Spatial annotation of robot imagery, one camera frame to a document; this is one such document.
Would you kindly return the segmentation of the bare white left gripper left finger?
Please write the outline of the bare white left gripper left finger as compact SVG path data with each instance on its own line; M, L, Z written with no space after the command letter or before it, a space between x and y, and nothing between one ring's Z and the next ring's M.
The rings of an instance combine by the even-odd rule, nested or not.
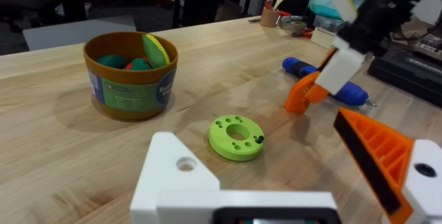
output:
M153 134L130 205L133 223L159 223L161 190L219 189L220 181L171 132Z

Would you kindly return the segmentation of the white orange left gripper right finger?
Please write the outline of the white orange left gripper right finger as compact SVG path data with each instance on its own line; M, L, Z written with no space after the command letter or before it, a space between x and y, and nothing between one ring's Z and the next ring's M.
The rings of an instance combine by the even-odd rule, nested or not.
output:
M383 209L384 223L441 222L441 147L340 108L334 128Z

